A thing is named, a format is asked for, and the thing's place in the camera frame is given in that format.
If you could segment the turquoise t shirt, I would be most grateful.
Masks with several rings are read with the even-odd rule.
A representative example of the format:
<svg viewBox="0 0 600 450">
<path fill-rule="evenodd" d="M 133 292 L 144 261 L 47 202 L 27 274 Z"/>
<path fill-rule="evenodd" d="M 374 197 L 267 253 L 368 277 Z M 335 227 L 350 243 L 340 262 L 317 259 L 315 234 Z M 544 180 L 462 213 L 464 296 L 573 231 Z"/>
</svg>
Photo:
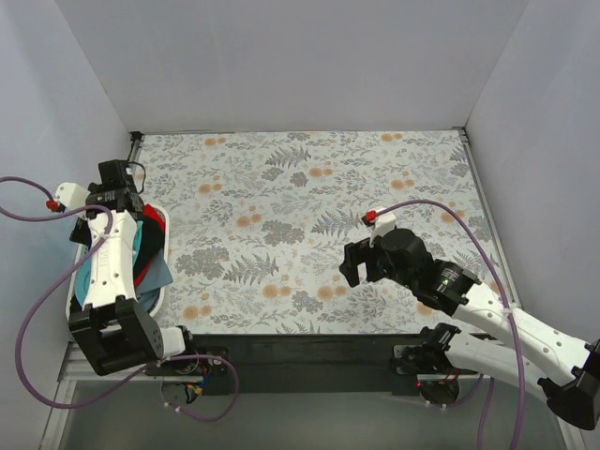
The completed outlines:
<svg viewBox="0 0 600 450">
<path fill-rule="evenodd" d="M 131 233 L 131 232 L 129 233 L 129 234 L 132 234 L 133 237 L 131 237 L 131 236 L 127 237 L 125 235 L 127 233 L 124 234 L 125 237 L 126 237 L 126 240 L 125 240 L 125 250 L 128 250 L 128 249 L 130 250 L 130 252 L 129 252 L 130 255 L 129 256 L 131 256 L 131 258 L 132 258 L 132 263 L 131 264 L 132 264 L 132 277 L 133 277 L 132 283 L 133 283 L 133 287 L 134 287 L 133 265 L 134 265 L 134 263 L 136 261 L 137 250 L 138 250 L 138 246 L 139 246 L 140 241 L 141 241 L 141 234 L 142 234 L 141 233 L 141 227 L 142 227 L 141 221 L 137 222 L 136 227 L 137 228 L 136 228 L 135 233 Z M 117 224 L 115 224 L 113 226 L 113 229 L 112 229 L 111 233 L 108 236 L 106 236 L 106 237 L 108 237 L 108 241 L 104 245 L 102 245 L 101 249 L 98 251 L 98 254 L 100 254 L 104 250 L 111 249 L 111 246 L 113 246 L 113 244 L 115 244 L 117 248 L 120 248 L 119 246 L 122 243 L 120 242 L 121 239 L 120 239 L 119 236 L 121 236 L 122 233 L 118 232 L 117 228 L 118 228 Z M 95 261 L 95 260 L 93 260 L 93 261 L 92 260 L 93 260 L 93 258 L 89 259 L 89 262 L 91 263 L 91 274 L 90 274 L 91 281 L 89 283 L 88 292 L 89 292 L 90 288 L 92 287 L 92 275 L 93 275 L 92 274 L 92 265 L 93 265 L 92 263 Z"/>
</svg>

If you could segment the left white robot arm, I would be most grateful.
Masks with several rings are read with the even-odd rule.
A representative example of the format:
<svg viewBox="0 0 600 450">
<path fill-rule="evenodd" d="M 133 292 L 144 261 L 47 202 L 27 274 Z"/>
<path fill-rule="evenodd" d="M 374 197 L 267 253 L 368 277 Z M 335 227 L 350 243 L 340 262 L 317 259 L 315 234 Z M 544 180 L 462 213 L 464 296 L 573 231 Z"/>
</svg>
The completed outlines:
<svg viewBox="0 0 600 450">
<path fill-rule="evenodd" d="M 133 255 L 137 219 L 143 201 L 134 186 L 115 183 L 86 189 L 65 182 L 55 191 L 62 206 L 88 209 L 82 217 L 90 232 L 87 295 L 80 311 L 69 316 L 69 332 L 98 375 L 162 361 L 181 375 L 200 362 L 182 327 L 161 328 L 137 301 Z"/>
</svg>

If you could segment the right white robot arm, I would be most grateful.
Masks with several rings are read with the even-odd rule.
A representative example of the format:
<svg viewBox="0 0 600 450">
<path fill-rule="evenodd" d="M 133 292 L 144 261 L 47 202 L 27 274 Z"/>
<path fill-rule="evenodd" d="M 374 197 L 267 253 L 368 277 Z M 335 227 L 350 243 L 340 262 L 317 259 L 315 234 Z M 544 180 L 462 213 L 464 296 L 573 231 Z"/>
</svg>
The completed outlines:
<svg viewBox="0 0 600 450">
<path fill-rule="evenodd" d="M 408 289 L 429 308 L 469 323 L 492 342 L 439 324 L 423 346 L 435 372 L 470 369 L 531 393 L 570 425 L 593 430 L 599 422 L 599 344 L 571 337 L 519 307 L 511 307 L 475 274 L 436 260 L 412 231 L 396 224 L 392 208 L 362 216 L 370 237 L 344 248 L 340 273 L 351 287 L 388 279 Z"/>
</svg>

